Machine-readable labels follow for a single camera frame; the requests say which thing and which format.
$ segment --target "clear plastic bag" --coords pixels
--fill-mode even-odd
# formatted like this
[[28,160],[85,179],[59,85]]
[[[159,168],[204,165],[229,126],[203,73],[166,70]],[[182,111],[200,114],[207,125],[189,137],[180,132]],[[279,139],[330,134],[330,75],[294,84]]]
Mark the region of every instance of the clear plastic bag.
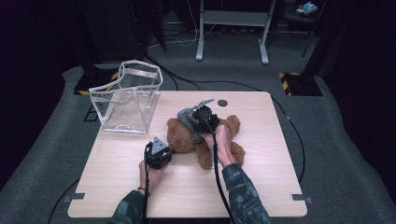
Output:
[[148,133],[163,75],[158,66],[123,62],[116,81],[90,88],[90,98],[103,131]]

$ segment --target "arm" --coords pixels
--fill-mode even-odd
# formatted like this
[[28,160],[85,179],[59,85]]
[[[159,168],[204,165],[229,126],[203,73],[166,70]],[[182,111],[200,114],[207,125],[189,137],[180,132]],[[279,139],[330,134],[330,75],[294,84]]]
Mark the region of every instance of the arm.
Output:
[[234,223],[271,223],[259,193],[244,170],[233,163],[226,166],[222,174],[229,192]]
[[[212,135],[203,134],[203,137],[213,150]],[[224,125],[219,125],[216,129],[216,142],[219,162],[223,167],[224,182],[229,191],[234,223],[271,223],[267,211],[262,206],[259,193],[231,153],[230,132]]]
[[[155,187],[160,182],[163,171],[165,170],[166,165],[161,168],[161,170],[151,169],[148,174],[149,179],[149,187],[148,191],[152,192]],[[140,223],[143,214],[143,203],[145,200],[145,186],[146,186],[146,171],[145,171],[145,163],[141,161],[139,163],[140,170],[140,187],[138,190],[132,190],[128,195],[126,195],[114,212],[114,215],[111,217],[108,224],[113,223],[125,223],[125,224],[133,224]]]

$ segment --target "human hand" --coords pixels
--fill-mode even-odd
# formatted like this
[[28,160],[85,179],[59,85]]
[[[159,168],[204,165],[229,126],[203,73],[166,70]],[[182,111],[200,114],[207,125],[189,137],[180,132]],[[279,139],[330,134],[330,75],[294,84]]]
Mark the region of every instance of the human hand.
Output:
[[[160,170],[156,169],[150,169],[148,173],[148,180],[149,180],[149,185],[148,185],[148,192],[152,192],[155,187],[157,187],[158,183],[160,183],[161,177],[163,176],[163,171],[167,167],[167,164],[162,167]],[[142,194],[145,194],[145,191],[143,189],[146,188],[146,170],[145,170],[145,162],[141,161],[139,163],[139,170],[140,170],[140,188],[139,191]]]
[[[211,133],[201,133],[210,150],[213,150],[215,141]],[[222,167],[231,163],[236,163],[235,157],[231,153],[231,135],[226,126],[220,124],[216,128],[216,143],[218,144],[218,157]]]

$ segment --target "camouflage sleeve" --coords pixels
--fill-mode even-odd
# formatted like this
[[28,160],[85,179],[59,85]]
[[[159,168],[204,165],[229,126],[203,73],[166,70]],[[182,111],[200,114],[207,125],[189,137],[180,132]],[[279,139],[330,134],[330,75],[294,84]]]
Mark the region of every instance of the camouflage sleeve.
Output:
[[222,170],[234,223],[271,223],[259,193],[238,164]]
[[137,190],[132,190],[119,205],[107,224],[135,224],[141,223],[145,196]]

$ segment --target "brown teddy bear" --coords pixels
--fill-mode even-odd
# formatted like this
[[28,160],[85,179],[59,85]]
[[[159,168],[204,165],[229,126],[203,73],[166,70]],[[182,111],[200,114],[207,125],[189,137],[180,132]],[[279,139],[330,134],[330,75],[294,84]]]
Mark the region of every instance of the brown teddy bear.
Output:
[[[201,139],[201,141],[194,143],[192,141],[192,133],[189,129],[180,122],[179,119],[169,119],[166,124],[168,125],[167,141],[170,148],[174,149],[176,153],[188,153],[194,150],[198,154],[198,162],[201,167],[205,170],[212,168],[212,153],[210,152],[207,143]],[[231,139],[239,132],[241,122],[236,115],[231,115],[227,119],[219,119],[219,124],[225,125],[231,134]],[[243,165],[245,158],[245,150],[236,144],[231,142],[231,152],[239,165]]]

